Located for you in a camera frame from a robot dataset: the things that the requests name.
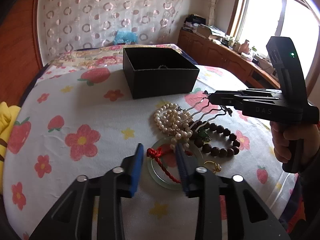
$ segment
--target pearl necklace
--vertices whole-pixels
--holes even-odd
[[[182,108],[176,103],[169,103],[161,106],[154,113],[154,118],[158,128],[168,136],[174,136],[171,139],[170,149],[175,150],[178,140],[183,139],[184,149],[189,148],[189,138],[193,132],[189,128],[190,112],[182,112]]]

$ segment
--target cabinet door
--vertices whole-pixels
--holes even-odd
[[[243,83],[247,80],[251,71],[250,63],[237,55],[234,55],[232,52],[227,53],[225,69],[235,75]]]
[[[198,37],[197,35],[192,35],[190,41],[190,53],[189,56],[192,57],[198,64],[204,64],[204,50],[207,46],[206,39]]]
[[[178,47],[185,51],[185,53],[190,53],[190,34],[186,31],[180,31],[178,39]]]
[[[225,57],[225,49],[220,48],[220,45],[209,42],[208,47],[204,50],[203,65],[211,67],[223,67]]]

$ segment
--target circle patterned curtain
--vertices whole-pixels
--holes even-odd
[[[110,45],[118,31],[139,44],[166,43],[182,0],[39,0],[39,43],[48,60],[75,49]]]

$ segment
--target human hand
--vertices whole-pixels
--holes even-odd
[[[291,152],[287,148],[289,140],[303,139],[303,154],[301,164],[306,165],[319,150],[320,134],[315,124],[299,124],[289,126],[284,132],[280,131],[281,125],[270,122],[272,142],[275,156],[278,161],[287,163],[291,159]]]

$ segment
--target yellow plush toy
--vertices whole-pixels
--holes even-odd
[[[7,150],[7,143],[17,119],[20,107],[8,107],[5,102],[0,103],[0,194],[2,194],[2,174],[4,165],[4,156]]]

